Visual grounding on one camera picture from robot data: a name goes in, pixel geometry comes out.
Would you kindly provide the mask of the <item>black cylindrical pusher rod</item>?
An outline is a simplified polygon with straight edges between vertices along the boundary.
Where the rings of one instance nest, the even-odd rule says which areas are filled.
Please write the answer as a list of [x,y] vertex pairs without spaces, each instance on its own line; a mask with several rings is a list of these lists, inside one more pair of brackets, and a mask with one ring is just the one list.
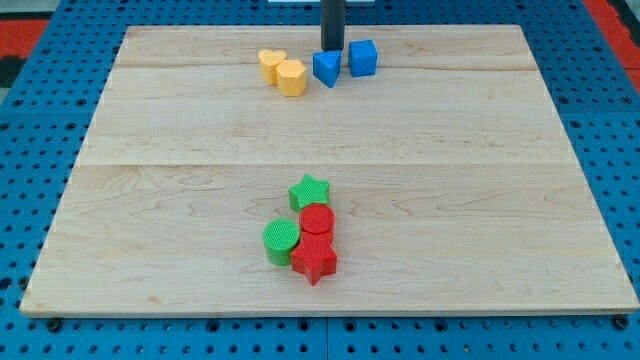
[[342,50],[345,33],[345,0],[321,0],[321,48],[323,51]]

